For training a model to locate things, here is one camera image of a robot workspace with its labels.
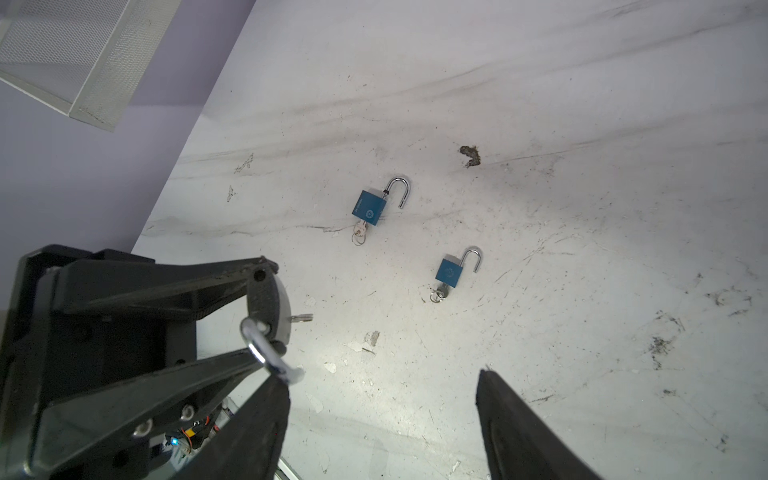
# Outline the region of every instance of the open padlock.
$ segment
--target open padlock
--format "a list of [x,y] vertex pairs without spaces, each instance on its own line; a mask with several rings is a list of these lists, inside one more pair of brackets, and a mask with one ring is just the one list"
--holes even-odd
[[383,197],[366,192],[365,190],[360,194],[360,198],[357,199],[357,203],[355,204],[355,210],[352,210],[352,215],[360,219],[360,222],[355,225],[355,230],[352,234],[352,242],[355,245],[363,245],[366,242],[367,224],[370,223],[375,226],[379,222],[379,218],[386,206],[386,198],[389,196],[389,189],[392,188],[392,185],[394,185],[395,182],[403,182],[406,185],[406,193],[402,196],[402,200],[400,200],[400,208],[403,208],[406,204],[406,199],[408,199],[408,193],[411,190],[408,181],[403,177],[395,177],[391,179],[384,189]]
[[464,260],[467,259],[467,255],[470,253],[476,253],[478,256],[478,262],[475,264],[475,272],[477,273],[478,268],[480,268],[480,262],[482,261],[482,254],[480,253],[480,250],[474,247],[469,247],[465,252],[464,255],[462,255],[462,259],[460,263],[454,263],[451,260],[448,260],[447,258],[442,259],[442,263],[440,263],[440,268],[437,270],[437,275],[435,278],[442,283],[439,287],[437,287],[437,290],[432,292],[432,295],[429,296],[429,299],[434,303],[440,303],[442,302],[442,299],[446,298],[448,296],[448,287],[452,286],[453,288],[456,288],[456,284],[458,283],[458,278],[462,275],[462,270],[464,270]]

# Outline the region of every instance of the padlock body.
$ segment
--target padlock body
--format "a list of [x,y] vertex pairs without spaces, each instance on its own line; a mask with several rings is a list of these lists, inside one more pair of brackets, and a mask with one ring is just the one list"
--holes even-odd
[[384,211],[385,205],[386,200],[363,190],[360,198],[357,199],[355,210],[352,210],[352,215],[360,220],[365,220],[371,225],[376,225]]
[[456,288],[456,284],[458,283],[458,278],[462,274],[462,270],[464,270],[463,266],[457,265],[451,260],[442,259],[442,263],[440,263],[440,268],[438,269],[437,276],[435,278],[452,286],[453,288]]

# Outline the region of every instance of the white mesh basket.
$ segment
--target white mesh basket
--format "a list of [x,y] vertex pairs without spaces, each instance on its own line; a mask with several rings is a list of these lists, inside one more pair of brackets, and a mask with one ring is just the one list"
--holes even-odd
[[113,131],[180,0],[12,0],[0,20],[0,78]]

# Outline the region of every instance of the marble surface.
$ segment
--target marble surface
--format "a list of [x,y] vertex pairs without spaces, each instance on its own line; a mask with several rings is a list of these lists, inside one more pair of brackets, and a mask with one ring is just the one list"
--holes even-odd
[[[315,315],[286,355],[305,479],[486,478],[485,366],[605,478],[765,478],[767,15],[259,0],[134,252],[280,264]],[[397,174],[408,203],[354,246],[360,191]],[[201,356],[242,347],[244,311],[199,322]]]

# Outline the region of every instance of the padlock shackle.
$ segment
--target padlock shackle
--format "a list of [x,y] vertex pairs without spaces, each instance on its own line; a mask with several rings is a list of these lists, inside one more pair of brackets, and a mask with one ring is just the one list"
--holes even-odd
[[469,247],[467,251],[464,252],[464,255],[462,255],[462,262],[459,264],[459,266],[464,266],[464,260],[467,260],[467,255],[470,253],[477,253],[478,262],[475,264],[475,269],[473,270],[473,272],[477,273],[478,268],[480,268],[480,262],[482,262],[482,253],[480,253],[480,250]]
[[403,177],[395,177],[389,181],[389,185],[386,186],[384,189],[384,196],[382,197],[384,200],[389,196],[389,189],[392,188],[392,185],[395,184],[395,182],[403,182],[406,185],[406,194],[402,196],[402,200],[400,200],[400,208],[403,208],[406,204],[406,199],[408,198],[408,193],[411,191],[411,186],[408,184],[408,181]]

